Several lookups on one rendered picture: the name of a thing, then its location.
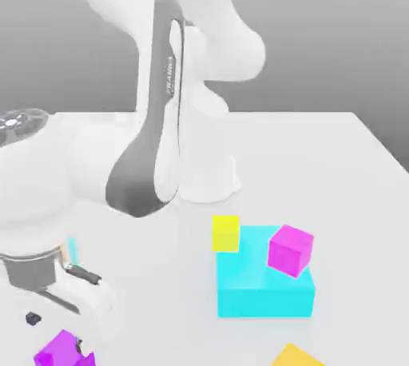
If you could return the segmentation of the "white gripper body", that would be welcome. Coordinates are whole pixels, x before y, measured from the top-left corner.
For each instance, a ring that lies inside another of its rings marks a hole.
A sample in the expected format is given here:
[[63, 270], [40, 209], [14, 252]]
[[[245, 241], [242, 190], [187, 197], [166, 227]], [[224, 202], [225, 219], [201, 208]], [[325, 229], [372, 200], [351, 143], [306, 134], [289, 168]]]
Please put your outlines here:
[[[35, 326], [25, 315], [35, 312]], [[44, 342], [65, 329], [90, 342], [107, 340], [107, 288], [103, 286], [52, 287], [44, 292], [18, 291], [18, 332], [27, 340]]]

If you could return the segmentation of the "small purple cube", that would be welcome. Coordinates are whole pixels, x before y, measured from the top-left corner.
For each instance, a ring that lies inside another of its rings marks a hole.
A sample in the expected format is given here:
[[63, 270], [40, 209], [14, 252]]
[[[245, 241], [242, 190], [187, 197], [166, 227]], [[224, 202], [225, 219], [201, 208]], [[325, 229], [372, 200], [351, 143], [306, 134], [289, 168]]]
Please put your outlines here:
[[94, 352], [81, 352], [82, 339], [61, 330], [34, 356], [35, 366], [96, 366]]

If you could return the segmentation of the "small cyan cube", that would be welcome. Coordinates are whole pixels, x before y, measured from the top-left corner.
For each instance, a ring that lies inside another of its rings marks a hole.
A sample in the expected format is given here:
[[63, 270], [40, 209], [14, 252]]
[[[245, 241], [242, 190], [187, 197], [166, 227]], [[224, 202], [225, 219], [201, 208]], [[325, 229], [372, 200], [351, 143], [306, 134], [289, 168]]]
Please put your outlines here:
[[66, 240], [66, 248], [69, 256], [69, 262], [73, 265], [79, 264], [79, 254], [77, 242], [73, 237], [68, 237]]

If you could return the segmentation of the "small yellow cube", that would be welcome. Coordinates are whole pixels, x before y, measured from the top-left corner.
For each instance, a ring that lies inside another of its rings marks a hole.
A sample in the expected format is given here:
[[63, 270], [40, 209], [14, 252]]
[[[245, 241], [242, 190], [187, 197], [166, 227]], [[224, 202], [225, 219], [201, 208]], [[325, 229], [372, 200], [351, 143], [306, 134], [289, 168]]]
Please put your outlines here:
[[237, 253], [240, 245], [240, 219], [238, 216], [212, 216], [213, 252]]

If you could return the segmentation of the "small magenta cube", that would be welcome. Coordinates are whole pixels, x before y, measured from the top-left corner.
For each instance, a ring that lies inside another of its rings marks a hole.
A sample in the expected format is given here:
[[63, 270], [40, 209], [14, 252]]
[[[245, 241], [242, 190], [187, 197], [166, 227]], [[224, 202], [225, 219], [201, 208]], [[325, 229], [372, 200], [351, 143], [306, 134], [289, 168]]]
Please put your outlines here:
[[267, 266], [298, 278], [311, 260], [314, 236], [282, 225], [268, 242]]

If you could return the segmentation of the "large cyan box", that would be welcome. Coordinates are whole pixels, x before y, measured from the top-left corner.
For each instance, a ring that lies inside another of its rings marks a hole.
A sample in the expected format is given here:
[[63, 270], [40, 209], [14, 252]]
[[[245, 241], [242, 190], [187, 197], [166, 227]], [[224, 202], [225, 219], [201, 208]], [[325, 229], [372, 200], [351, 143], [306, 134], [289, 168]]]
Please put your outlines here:
[[316, 287], [309, 268], [297, 278], [268, 267], [277, 225], [242, 225], [239, 251], [216, 254], [220, 318], [309, 318]]

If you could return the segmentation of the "large orange box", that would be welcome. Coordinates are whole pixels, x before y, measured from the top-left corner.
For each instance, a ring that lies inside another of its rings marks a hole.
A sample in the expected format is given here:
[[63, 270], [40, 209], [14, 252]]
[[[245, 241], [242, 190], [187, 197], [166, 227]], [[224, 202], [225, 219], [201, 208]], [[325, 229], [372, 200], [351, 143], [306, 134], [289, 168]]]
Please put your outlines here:
[[324, 366], [315, 357], [294, 344], [287, 344], [271, 366]]

